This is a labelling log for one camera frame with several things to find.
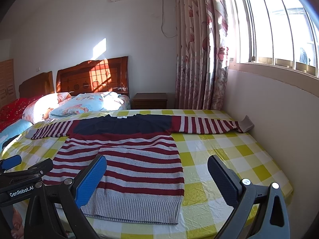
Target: silver bolt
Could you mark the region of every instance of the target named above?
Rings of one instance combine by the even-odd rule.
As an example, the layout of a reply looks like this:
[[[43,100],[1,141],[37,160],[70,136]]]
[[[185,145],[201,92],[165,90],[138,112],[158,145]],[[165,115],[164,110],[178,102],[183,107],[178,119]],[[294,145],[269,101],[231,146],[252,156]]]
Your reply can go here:
[[[272,183],[272,187],[273,187],[274,189],[279,189],[279,184],[278,184],[277,182],[273,182],[273,183]]]
[[[249,179],[242,179],[242,181],[241,181],[243,184],[245,184],[245,185],[250,185],[250,180]]]
[[[36,187],[36,188],[41,188],[41,187],[42,187],[42,182],[37,182],[37,183],[35,184],[35,187]]]
[[[67,179],[64,180],[64,184],[70,185],[72,183],[72,181],[73,180],[71,178],[67,178]]]

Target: wooden cabinet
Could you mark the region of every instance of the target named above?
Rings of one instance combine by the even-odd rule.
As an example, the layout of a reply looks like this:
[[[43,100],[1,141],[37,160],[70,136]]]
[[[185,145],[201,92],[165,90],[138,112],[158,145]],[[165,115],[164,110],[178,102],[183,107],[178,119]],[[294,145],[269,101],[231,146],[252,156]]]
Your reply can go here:
[[[137,93],[132,99],[133,110],[166,109],[166,93]]]
[[[13,59],[0,62],[0,107],[16,99]]]

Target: pink curtain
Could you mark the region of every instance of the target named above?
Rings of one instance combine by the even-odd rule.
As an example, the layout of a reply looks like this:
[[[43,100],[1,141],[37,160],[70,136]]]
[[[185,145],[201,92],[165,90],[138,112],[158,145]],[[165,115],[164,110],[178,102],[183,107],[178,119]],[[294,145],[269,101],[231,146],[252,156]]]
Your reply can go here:
[[[175,107],[223,106],[227,71],[225,0],[176,0],[177,73]]]

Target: wooden headboard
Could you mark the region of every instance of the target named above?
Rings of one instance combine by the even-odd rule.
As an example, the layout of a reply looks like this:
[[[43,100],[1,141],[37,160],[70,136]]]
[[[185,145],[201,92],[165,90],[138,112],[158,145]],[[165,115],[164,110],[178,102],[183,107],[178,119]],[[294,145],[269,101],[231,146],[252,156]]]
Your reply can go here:
[[[42,72],[28,80],[25,80],[19,86],[20,98],[44,96],[54,92],[52,71]]]
[[[71,92],[72,96],[114,91],[128,96],[127,61],[128,57],[89,60],[59,70],[56,76],[56,91]]]

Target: sunlight patch on wall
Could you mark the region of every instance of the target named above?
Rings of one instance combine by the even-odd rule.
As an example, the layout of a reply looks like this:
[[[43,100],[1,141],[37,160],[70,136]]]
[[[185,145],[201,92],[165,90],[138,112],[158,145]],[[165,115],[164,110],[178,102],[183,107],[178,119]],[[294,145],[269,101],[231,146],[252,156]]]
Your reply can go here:
[[[100,55],[102,55],[106,51],[106,38],[101,40],[94,48],[93,48],[93,56],[91,60],[96,60]]]

